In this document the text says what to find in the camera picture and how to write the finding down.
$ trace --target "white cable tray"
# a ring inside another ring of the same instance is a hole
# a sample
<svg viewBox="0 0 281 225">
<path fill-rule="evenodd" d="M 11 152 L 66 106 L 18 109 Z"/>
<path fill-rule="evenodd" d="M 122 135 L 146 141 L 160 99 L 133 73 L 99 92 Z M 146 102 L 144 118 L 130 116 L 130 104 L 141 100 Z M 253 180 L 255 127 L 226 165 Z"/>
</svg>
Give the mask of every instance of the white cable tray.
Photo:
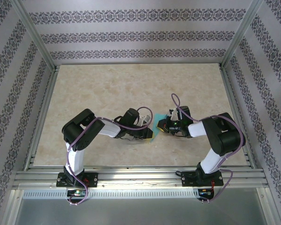
<svg viewBox="0 0 281 225">
<path fill-rule="evenodd" d="M 25 190 L 23 199 L 63 199 L 67 190 Z M 91 199 L 197 198 L 197 189 L 91 190 Z"/>
</svg>

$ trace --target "marble-patterned floor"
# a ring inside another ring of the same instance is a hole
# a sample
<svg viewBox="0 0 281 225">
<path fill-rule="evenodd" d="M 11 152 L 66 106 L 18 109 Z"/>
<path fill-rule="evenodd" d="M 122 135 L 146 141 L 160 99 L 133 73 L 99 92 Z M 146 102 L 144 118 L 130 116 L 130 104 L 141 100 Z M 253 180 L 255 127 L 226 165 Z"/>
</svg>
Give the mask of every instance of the marble-patterned floor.
<svg viewBox="0 0 281 225">
<path fill-rule="evenodd" d="M 175 107 L 170 97 L 173 92 L 196 119 L 223 112 L 232 115 L 217 64 L 61 66 L 34 165 L 65 164 L 67 150 L 61 129 L 85 108 L 110 119 L 140 106 L 166 114 Z M 159 132 L 150 143 L 98 135 L 85 151 L 84 164 L 197 165 L 209 149 L 205 136 L 187 139 Z M 225 165 L 247 165 L 242 150 Z"/>
</svg>

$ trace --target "blue towel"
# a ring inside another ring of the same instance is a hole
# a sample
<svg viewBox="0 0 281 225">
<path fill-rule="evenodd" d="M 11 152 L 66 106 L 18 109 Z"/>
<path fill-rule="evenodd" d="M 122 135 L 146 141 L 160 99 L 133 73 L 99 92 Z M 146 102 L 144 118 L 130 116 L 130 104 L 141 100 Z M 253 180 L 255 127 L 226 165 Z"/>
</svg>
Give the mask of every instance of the blue towel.
<svg viewBox="0 0 281 225">
<path fill-rule="evenodd" d="M 152 141 L 156 138 L 156 136 L 158 135 L 160 129 L 157 128 L 157 124 L 160 120 L 165 119 L 167 116 L 167 114 L 158 114 L 156 113 L 154 115 L 154 120 L 153 120 L 153 137 L 150 140 L 150 143 L 152 143 Z"/>
</svg>

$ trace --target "metal plate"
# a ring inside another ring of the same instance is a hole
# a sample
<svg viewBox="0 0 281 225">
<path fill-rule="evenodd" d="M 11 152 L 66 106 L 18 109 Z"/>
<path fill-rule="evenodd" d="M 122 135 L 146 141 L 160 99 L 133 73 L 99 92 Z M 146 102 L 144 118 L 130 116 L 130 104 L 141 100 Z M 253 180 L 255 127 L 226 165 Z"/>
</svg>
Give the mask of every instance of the metal plate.
<svg viewBox="0 0 281 225">
<path fill-rule="evenodd" d="M 266 224 L 255 189 L 226 189 L 221 197 L 210 204 L 202 204 L 196 197 L 185 197 L 185 191 L 173 190 L 179 192 L 174 198 L 164 197 L 168 190 L 163 192 L 163 196 L 160 196 L 162 192 L 159 191 L 125 191 L 126 197 L 117 197 L 116 193 L 123 195 L 124 191 L 114 190 L 109 196 L 105 192 L 105 197 L 100 197 L 101 191 L 100 194 L 95 195 L 97 198 L 91 197 L 79 206 L 70 205 L 65 197 L 23 199 L 15 225 Z M 153 196 L 143 197 L 146 193 L 147 195 L 151 193 Z M 238 210 L 233 207 L 234 203 L 237 203 Z"/>
<path fill-rule="evenodd" d="M 57 176 L 56 187 L 73 187 L 73 185 L 65 182 L 62 178 L 65 176 L 64 172 L 60 172 Z M 96 188 L 98 185 L 98 173 L 97 172 L 85 172 L 82 180 L 88 187 Z"/>
<path fill-rule="evenodd" d="M 182 186 L 183 187 L 208 187 L 211 186 L 211 182 L 205 182 L 203 184 L 197 183 L 196 179 L 196 172 L 194 171 L 186 171 L 181 172 L 181 180 L 182 180 Z M 213 179 L 214 186 L 223 186 L 223 178 L 222 176 L 217 177 L 217 179 Z"/>
</svg>

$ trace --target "wire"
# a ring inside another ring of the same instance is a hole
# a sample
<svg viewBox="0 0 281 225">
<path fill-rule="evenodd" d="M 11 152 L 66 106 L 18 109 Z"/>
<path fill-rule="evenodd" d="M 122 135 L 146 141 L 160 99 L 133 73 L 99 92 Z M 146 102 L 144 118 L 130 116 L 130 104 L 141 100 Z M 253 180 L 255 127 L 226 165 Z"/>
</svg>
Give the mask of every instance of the wire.
<svg viewBox="0 0 281 225">
<path fill-rule="evenodd" d="M 238 148 L 237 148 L 234 152 L 228 154 L 225 158 L 223 158 L 223 159 L 221 160 L 221 162 L 217 165 L 217 168 L 218 168 L 220 171 L 222 171 L 222 172 L 230 172 L 230 173 L 231 173 L 230 178 L 228 179 L 228 181 L 226 182 L 226 184 L 223 186 L 223 188 L 216 194 L 215 197 L 213 197 L 211 200 L 205 198 L 205 199 L 207 200 L 207 202 L 210 203 L 210 202 L 214 201 L 215 199 L 217 199 L 217 198 L 220 196 L 220 194 L 225 190 L 226 186 L 230 183 L 230 181 L 231 181 L 231 179 L 232 179 L 232 177 L 233 177 L 233 172 L 232 172 L 231 170 L 226 170 L 226 169 L 224 170 L 224 169 L 220 169 L 219 167 L 223 164 L 223 162 L 225 162 L 225 160 L 226 160 L 228 157 L 233 156 L 234 154 L 236 154 L 236 153 L 241 149 L 241 147 L 243 146 L 243 143 L 244 143 L 244 136 L 243 136 L 243 133 L 242 133 L 241 129 L 239 128 L 239 126 L 238 126 L 234 121 L 232 121 L 232 120 L 230 120 L 229 118 L 224 117 L 224 116 L 213 115 L 213 116 L 205 117 L 205 118 L 200 119 L 200 120 L 196 120 L 196 119 L 194 119 L 193 117 L 187 115 L 187 114 L 180 108 L 180 99 L 179 99 L 178 95 L 176 95 L 175 93 L 172 93 L 172 94 L 171 94 L 171 97 L 172 97 L 172 100 L 173 100 L 175 106 L 176 106 L 176 107 L 180 110 L 180 112 L 182 112 L 187 118 L 190 118 L 191 120 L 193 120 L 193 121 L 195 121 L 195 122 L 200 122 L 200 121 L 202 121 L 202 120 L 204 120 L 204 119 L 207 119 L 207 118 L 218 117 L 218 118 L 224 119 L 224 120 L 228 121 L 229 123 L 231 123 L 231 124 L 237 129 L 237 131 L 239 132 L 239 135 L 240 135 L 240 144 L 239 144 Z"/>
<path fill-rule="evenodd" d="M 134 140 L 134 137 L 133 137 L 132 139 L 129 139 L 129 138 L 122 138 L 122 137 L 120 137 L 120 139 L 122 139 L 122 140 L 129 140 L 129 141 L 133 141 L 133 140 Z"/>
<path fill-rule="evenodd" d="M 211 181 L 211 192 L 214 192 L 214 180 Z"/>
<path fill-rule="evenodd" d="M 120 119 L 120 118 L 122 118 L 122 117 L 123 117 L 123 116 L 118 116 L 118 117 L 114 118 L 113 121 L 116 121 L 116 122 L 117 122 L 118 119 Z"/>
<path fill-rule="evenodd" d="M 220 191 L 212 199 L 207 199 L 205 197 L 200 196 L 200 198 L 205 199 L 207 203 L 210 203 L 210 202 L 214 201 L 215 199 L 217 199 L 222 194 L 222 192 L 225 190 L 226 186 L 228 186 L 228 184 L 232 180 L 233 172 L 231 170 L 220 169 L 220 171 L 221 172 L 230 172 L 230 177 L 229 177 L 228 181 L 225 183 L 225 185 L 220 189 Z"/>
<path fill-rule="evenodd" d="M 75 144 L 80 140 L 80 138 L 82 138 L 82 136 L 85 134 L 85 132 L 87 132 L 87 130 L 94 124 L 95 121 L 97 120 L 106 120 L 106 121 L 109 121 L 111 123 L 114 123 L 116 125 L 118 125 L 119 127 L 122 127 L 122 128 L 125 128 L 125 129 L 128 129 L 128 130 L 143 130 L 143 129 L 146 129 L 152 122 L 153 120 L 153 112 L 151 109 L 149 109 L 148 107 L 145 107 L 145 106 L 142 106 L 140 107 L 137 111 L 139 111 L 140 109 L 148 109 L 151 113 L 151 119 L 149 121 L 149 123 L 147 123 L 145 126 L 143 127 L 140 127 L 140 128 L 132 128 L 132 127 L 126 127 L 124 125 L 121 125 L 121 124 L 118 124 L 117 122 L 113 121 L 113 120 L 110 120 L 108 118 L 104 118 L 104 117 L 97 117 L 95 118 L 93 121 L 91 121 L 86 127 L 85 129 L 81 132 L 81 134 L 70 144 L 69 148 L 67 149 L 67 163 L 66 163 L 66 166 L 69 168 L 69 171 L 71 173 L 71 175 L 79 182 L 83 185 L 83 187 L 85 188 L 85 196 L 83 199 L 81 199 L 79 202 L 77 203 L 73 203 L 71 201 L 71 198 L 69 198 L 68 202 L 70 203 L 70 205 L 79 205 L 81 203 L 83 203 L 87 197 L 88 197 L 88 194 L 89 194 L 89 190 L 88 190 L 88 187 L 85 183 L 83 183 L 73 172 L 72 168 L 71 168 L 71 165 L 70 165 L 70 160 L 69 160 L 69 155 L 70 155 L 70 151 L 72 149 L 73 146 L 75 146 Z"/>
</svg>

